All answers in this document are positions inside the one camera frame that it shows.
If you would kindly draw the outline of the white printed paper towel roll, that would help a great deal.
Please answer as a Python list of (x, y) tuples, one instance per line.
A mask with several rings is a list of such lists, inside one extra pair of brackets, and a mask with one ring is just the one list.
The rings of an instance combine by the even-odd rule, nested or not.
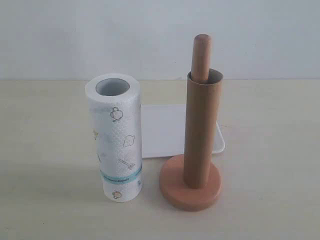
[(133, 77), (108, 73), (85, 86), (93, 139), (106, 197), (123, 203), (141, 191), (141, 87)]

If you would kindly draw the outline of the white rectangular tray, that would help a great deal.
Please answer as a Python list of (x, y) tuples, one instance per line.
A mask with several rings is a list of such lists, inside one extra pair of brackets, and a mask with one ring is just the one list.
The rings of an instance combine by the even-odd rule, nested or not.
[(185, 104), (141, 106), (142, 158), (162, 158), (185, 152)]

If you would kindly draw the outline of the brown cardboard tube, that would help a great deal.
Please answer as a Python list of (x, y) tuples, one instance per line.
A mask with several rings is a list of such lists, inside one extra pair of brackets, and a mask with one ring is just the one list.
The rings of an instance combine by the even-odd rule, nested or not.
[(223, 74), (210, 69), (206, 83), (187, 75), (183, 178), (192, 189), (207, 185), (220, 104)]

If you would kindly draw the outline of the wooden paper towel holder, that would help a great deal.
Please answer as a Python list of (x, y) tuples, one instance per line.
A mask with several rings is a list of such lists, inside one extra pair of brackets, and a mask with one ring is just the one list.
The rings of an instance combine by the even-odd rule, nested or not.
[[(212, 43), (212, 38), (207, 34), (198, 34), (194, 38), (191, 70), (188, 74), (197, 83), (205, 84), (208, 81)], [(219, 197), (222, 188), (221, 174), (211, 160), (207, 185), (203, 188), (190, 188), (184, 180), (184, 153), (171, 157), (162, 166), (159, 175), (161, 193), (176, 208), (185, 211), (204, 210)]]

